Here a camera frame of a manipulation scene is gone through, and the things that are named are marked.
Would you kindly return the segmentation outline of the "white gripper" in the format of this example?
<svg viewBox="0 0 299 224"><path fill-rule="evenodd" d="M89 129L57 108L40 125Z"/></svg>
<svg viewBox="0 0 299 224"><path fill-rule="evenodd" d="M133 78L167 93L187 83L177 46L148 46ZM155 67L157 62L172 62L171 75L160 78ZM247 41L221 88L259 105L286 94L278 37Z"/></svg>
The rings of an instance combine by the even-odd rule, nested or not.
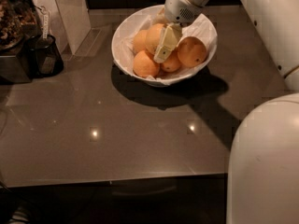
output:
<svg viewBox="0 0 299 224"><path fill-rule="evenodd" d="M165 62L177 47L182 38L182 27L180 23L192 23L201 13L203 0L165 0L164 14L158 14L153 19L153 24L167 24L162 29L159 44L154 53L156 63Z"/></svg>

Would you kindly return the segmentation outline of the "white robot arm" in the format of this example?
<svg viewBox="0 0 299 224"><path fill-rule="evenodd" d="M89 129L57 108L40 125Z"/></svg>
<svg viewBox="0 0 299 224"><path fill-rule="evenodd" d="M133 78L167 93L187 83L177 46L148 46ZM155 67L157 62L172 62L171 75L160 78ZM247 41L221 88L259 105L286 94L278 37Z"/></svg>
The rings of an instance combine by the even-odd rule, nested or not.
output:
<svg viewBox="0 0 299 224"><path fill-rule="evenodd" d="M209 0L165 0L189 23ZM253 109L232 143L226 224L299 224L299 0L240 0L290 94Z"/></svg>

